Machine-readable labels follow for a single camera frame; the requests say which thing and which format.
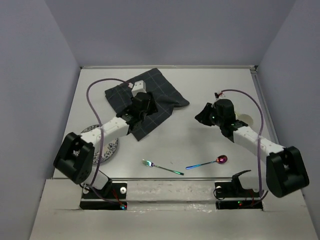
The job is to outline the dark plaid cloth napkin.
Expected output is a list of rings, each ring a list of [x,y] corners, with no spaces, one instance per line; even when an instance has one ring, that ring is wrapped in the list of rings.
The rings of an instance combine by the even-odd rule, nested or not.
[[[105,98],[117,114],[131,104],[133,95],[128,87],[129,83],[134,84],[138,81],[144,81],[146,91],[152,93],[158,109],[157,113],[147,116],[141,127],[132,133],[135,139],[140,141],[168,119],[174,109],[184,108],[190,102],[176,90],[159,69],[153,68],[127,80],[127,83],[121,83],[104,91]]]

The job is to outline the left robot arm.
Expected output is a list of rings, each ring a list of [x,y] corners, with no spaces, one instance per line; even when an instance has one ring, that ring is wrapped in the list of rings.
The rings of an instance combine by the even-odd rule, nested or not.
[[[157,113],[151,92],[139,92],[131,104],[107,123],[83,134],[70,132],[64,138],[53,166],[76,185],[91,187],[97,196],[104,198],[112,190],[112,180],[93,165],[96,153],[112,140],[138,130],[149,115]]]

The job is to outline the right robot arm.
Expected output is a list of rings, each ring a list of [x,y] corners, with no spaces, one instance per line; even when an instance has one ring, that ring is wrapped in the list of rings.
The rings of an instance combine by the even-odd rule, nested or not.
[[[263,163],[264,168],[257,179],[240,178],[230,183],[235,196],[256,189],[282,198],[310,184],[301,152],[294,146],[284,147],[260,136],[247,123],[237,119],[231,100],[208,102],[194,118],[205,126],[219,127],[224,137],[247,149]]]

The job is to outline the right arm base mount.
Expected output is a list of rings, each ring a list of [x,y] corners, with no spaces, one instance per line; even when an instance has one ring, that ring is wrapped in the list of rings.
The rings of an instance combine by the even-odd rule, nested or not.
[[[251,170],[244,170],[234,174],[230,181],[214,183],[213,196],[216,199],[217,210],[263,210],[263,203],[258,192],[244,189],[239,177]]]

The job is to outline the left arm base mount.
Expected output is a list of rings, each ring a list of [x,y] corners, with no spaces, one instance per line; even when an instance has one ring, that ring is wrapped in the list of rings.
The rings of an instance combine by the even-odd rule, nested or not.
[[[128,203],[126,200],[128,183],[126,181],[114,181],[111,190],[104,194],[98,193],[101,197],[85,184],[82,188],[79,207],[82,210],[106,210],[106,211],[125,211]]]

